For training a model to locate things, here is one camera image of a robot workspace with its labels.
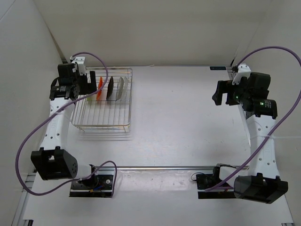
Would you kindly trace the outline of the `orange plate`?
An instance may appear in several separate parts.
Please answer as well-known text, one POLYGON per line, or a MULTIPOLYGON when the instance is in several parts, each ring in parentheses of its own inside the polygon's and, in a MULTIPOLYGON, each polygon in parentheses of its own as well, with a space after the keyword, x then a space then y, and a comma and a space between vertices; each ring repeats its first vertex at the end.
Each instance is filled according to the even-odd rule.
POLYGON ((98 83, 98 92, 96 94, 96 101, 100 101, 101 100, 101 94, 102 94, 102 87, 103 87, 103 84, 104 84, 104 81, 103 81, 103 78, 102 76, 100 77, 99 79, 99 83, 98 83))

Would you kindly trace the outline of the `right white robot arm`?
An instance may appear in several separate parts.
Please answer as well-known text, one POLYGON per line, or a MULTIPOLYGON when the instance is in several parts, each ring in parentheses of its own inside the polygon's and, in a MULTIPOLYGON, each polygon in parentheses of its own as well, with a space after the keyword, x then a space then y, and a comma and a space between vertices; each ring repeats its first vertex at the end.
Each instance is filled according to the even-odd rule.
POLYGON ((280 179, 276 164, 272 133, 277 104, 268 99, 270 81, 270 75, 264 73, 250 73, 239 82, 218 81, 212 97, 221 105, 223 94, 227 94, 226 104, 241 105, 250 135, 250 157, 237 169, 220 165, 219 172, 211 176, 213 189, 228 184, 236 198, 265 204, 272 204, 288 191, 288 182, 280 179))

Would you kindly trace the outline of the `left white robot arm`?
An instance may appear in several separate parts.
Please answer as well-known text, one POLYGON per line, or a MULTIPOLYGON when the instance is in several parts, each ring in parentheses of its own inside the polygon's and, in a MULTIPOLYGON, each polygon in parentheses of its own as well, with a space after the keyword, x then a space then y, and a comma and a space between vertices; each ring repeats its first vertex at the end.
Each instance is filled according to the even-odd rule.
POLYGON ((67 134, 71 114, 75 109, 74 100, 80 95, 96 91, 95 75, 87 78, 83 62, 59 64, 59 76, 50 86, 50 115, 68 104, 48 123, 39 150, 31 153, 31 161, 43 180, 73 179, 78 172, 78 163, 67 150, 67 134))

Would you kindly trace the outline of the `black plate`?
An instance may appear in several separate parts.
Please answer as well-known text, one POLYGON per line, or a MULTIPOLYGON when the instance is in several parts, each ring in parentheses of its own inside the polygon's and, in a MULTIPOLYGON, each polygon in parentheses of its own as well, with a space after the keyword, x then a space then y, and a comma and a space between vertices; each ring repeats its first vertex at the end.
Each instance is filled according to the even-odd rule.
POLYGON ((107 88, 106 101, 111 100, 111 96, 112 96, 112 93, 113 93, 113 88, 114 88, 114 78, 111 76, 109 84, 108 84, 108 88, 107 88))

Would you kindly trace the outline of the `grey plate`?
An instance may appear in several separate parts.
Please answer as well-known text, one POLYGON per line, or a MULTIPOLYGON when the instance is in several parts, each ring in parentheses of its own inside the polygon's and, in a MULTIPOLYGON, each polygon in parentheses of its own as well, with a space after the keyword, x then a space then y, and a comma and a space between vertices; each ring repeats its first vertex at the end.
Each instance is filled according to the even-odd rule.
POLYGON ((116 90, 116 101, 121 99, 123 88, 124 88, 124 79, 120 77, 117 85, 117 90, 116 90))

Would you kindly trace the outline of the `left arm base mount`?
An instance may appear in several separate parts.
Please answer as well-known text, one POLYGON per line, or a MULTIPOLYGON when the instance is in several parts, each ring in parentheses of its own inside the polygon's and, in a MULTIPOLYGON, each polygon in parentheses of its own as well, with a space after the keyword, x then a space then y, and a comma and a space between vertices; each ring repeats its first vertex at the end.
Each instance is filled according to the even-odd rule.
POLYGON ((72 182, 69 197, 112 198, 116 172, 116 170, 99 170, 89 179, 72 182))

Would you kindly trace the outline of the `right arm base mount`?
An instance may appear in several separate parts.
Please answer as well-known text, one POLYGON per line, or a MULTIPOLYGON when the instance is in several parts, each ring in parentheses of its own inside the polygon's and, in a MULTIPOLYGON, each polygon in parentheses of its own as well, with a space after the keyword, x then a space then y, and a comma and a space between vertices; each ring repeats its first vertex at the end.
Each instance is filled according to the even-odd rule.
POLYGON ((210 192, 205 191, 221 182, 221 180, 213 174, 196 172, 191 175, 190 179, 192 182, 196 182, 198 199, 235 199, 233 188, 227 183, 210 192))

